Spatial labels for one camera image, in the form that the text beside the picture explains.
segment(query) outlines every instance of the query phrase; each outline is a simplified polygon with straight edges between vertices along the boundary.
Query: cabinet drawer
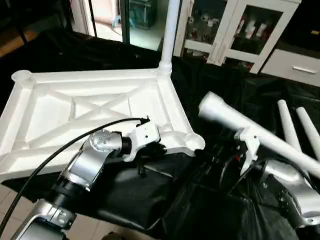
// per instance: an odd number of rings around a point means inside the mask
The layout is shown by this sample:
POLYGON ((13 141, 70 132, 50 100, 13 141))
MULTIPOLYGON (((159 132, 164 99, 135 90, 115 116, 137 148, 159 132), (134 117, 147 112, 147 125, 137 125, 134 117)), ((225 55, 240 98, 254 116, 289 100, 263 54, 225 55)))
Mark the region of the cabinet drawer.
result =
POLYGON ((320 87, 320 59, 276 49, 262 73, 320 87))

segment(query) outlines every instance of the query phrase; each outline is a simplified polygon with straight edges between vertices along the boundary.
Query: robotic arm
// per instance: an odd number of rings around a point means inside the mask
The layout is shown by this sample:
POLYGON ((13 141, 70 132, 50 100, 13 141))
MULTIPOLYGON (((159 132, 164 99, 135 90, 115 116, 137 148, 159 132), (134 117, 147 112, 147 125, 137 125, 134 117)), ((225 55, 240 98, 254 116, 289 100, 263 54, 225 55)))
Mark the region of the robotic arm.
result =
POLYGON ((157 126, 149 121, 123 137, 119 132, 99 130, 91 134, 61 172, 45 199, 40 199, 11 240, 65 240, 76 214, 69 209, 90 192, 103 167, 110 162, 131 162, 137 152, 158 142, 157 126))

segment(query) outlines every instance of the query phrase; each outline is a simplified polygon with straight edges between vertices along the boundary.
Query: white pole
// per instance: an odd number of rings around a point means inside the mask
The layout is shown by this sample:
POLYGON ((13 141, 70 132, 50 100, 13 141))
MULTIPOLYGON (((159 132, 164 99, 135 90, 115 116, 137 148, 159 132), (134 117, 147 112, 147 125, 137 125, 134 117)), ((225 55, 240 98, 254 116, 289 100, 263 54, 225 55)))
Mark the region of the white pole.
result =
POLYGON ((218 121, 228 128, 238 131, 250 127, 260 143, 288 160, 303 166, 309 173, 320 179, 320 163, 296 150, 271 132, 227 105, 224 100, 209 92, 199 105, 199 116, 210 121, 218 121))
POLYGON ((170 74, 172 71, 171 59, 175 45, 179 7, 180 0, 169 0, 162 47, 162 56, 159 63, 159 70, 165 74, 170 74))
POLYGON ((296 113, 310 141, 315 157, 320 161, 320 135, 304 107, 298 107, 296 113))
POLYGON ((278 107, 285 141, 298 151, 302 152, 286 101, 283 99, 279 100, 278 107))

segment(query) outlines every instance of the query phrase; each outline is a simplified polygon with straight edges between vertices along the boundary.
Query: silver metal part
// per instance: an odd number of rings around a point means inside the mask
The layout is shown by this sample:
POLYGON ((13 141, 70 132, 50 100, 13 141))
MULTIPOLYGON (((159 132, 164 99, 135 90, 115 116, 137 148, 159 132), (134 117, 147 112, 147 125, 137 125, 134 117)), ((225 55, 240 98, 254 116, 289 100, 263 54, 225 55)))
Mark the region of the silver metal part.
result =
POLYGON ((116 156, 122 149, 121 135, 116 132, 99 130, 89 136, 82 149, 62 173, 69 181, 90 191, 106 163, 106 159, 116 156))
POLYGON ((63 240, 65 234, 44 222, 32 222, 20 240, 63 240))
POLYGON ((118 155, 122 149, 121 135, 104 129, 91 134, 89 136, 89 142, 97 152, 108 153, 112 150, 115 151, 115 156, 118 155))
POLYGON ((70 212, 62 207, 55 207, 51 203, 40 199, 33 210, 29 213, 21 226, 15 232, 11 240, 24 240, 28 238, 22 238, 29 226, 36 220, 42 219, 48 221, 61 229, 69 229, 74 220, 76 214, 70 212))
POLYGON ((265 167, 266 174, 272 174, 286 192, 280 199, 291 202, 294 209, 288 211, 288 221, 294 228, 320 224, 320 195, 292 166, 270 160, 265 167))

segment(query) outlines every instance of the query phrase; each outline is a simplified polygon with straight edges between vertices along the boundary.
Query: metal bracket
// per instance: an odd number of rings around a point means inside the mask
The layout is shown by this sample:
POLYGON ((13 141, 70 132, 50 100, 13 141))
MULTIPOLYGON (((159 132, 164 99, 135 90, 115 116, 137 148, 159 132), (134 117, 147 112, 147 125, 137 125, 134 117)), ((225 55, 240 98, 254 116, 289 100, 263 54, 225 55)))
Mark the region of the metal bracket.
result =
POLYGON ((130 155, 123 159, 124 162, 133 161, 137 152, 146 145, 159 142, 160 135, 156 124, 149 121, 134 129, 133 132, 130 133, 129 138, 131 139, 132 149, 130 155))
POLYGON ((260 146, 260 141, 250 127, 242 128, 237 131, 234 135, 234 139, 245 142, 247 148, 247 151, 245 152, 245 161, 240 172, 240 175, 242 175, 250 167, 251 162, 258 159, 257 151, 260 146))

